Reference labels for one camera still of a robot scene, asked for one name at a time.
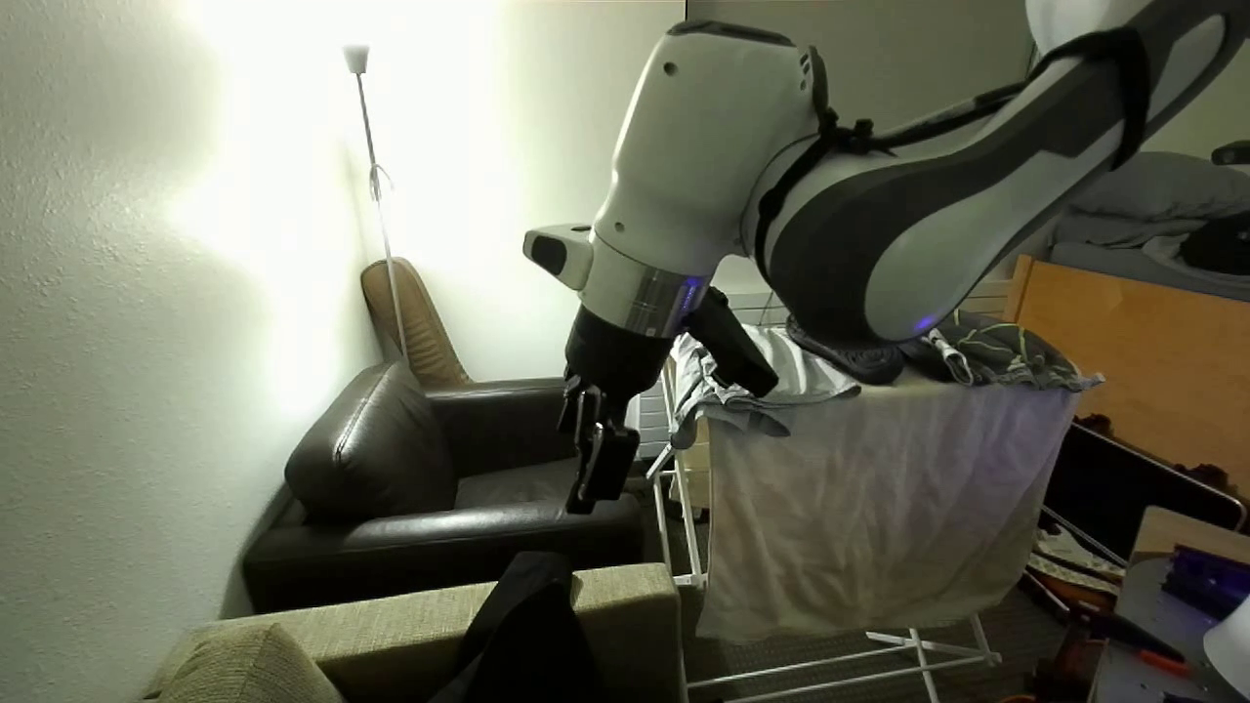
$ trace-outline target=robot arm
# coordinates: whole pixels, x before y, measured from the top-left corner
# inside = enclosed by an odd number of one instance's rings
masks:
[[[928,158],[840,129],[819,54],[786,35],[679,22],[656,43],[592,227],[530,229],[522,245],[582,298],[561,421],[582,449],[574,512],[619,491],[638,446],[626,403],[656,383],[677,331],[770,392],[709,289],[728,253],[759,261],[810,348],[922,336],[1250,32],[1250,0],[1080,6],[1080,32],[1063,0],[1026,13],[1053,50],[972,142]]]

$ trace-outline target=drying rack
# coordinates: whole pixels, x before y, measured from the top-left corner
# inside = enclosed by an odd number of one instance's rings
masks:
[[[659,403],[662,403],[662,420],[677,420],[677,405],[662,392],[666,383],[670,379],[662,373],[659,375]],[[670,440],[662,440],[662,449],[647,464],[644,482],[652,490],[659,552],[670,569],[670,582],[679,591],[705,591],[705,558],[699,548],[699,528],[694,528],[699,518],[690,509],[690,483],[688,483],[688,469],[677,459]],[[670,554],[670,512],[666,512],[670,495],[677,495],[682,563],[677,563],[677,554]],[[688,697],[720,692],[720,689],[735,689],[735,682],[759,682],[765,692],[731,697],[728,703],[765,703],[765,698],[815,697],[815,692],[834,692],[834,689],[863,689],[863,682],[879,682],[879,681],[919,676],[924,689],[924,698],[942,703],[932,673],[996,669],[1004,662],[988,645],[981,613],[967,617],[967,636],[972,636],[972,645],[949,645],[949,640],[924,640],[919,630],[907,630],[907,634],[867,630],[863,634],[867,645],[856,651],[810,656],[810,662],[787,662],[787,666],[774,666],[774,669],[737,669],[737,673],[724,673],[724,676],[705,676],[705,681],[688,681]],[[825,673],[826,681],[793,682],[793,676],[799,676],[799,673]]]

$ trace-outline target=black leather armchair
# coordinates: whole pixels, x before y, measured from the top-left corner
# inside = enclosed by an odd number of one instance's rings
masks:
[[[241,558],[255,610],[498,578],[517,552],[574,567],[644,558],[644,502],[565,515],[557,379],[422,392],[407,362],[363,373],[286,464],[276,518]]]

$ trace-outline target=brown cushion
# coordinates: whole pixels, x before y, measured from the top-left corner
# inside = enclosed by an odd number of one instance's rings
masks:
[[[286,461],[286,483],[308,522],[436,512],[455,502],[442,427],[407,362],[355,375]]]
[[[281,625],[228,630],[194,645],[159,703],[345,703]]]

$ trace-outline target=beige couch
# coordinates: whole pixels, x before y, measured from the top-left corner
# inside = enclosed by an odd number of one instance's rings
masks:
[[[619,703],[682,698],[679,603],[662,563],[574,576],[574,613]],[[159,703],[428,698],[491,582],[286,610],[194,630],[152,681]]]

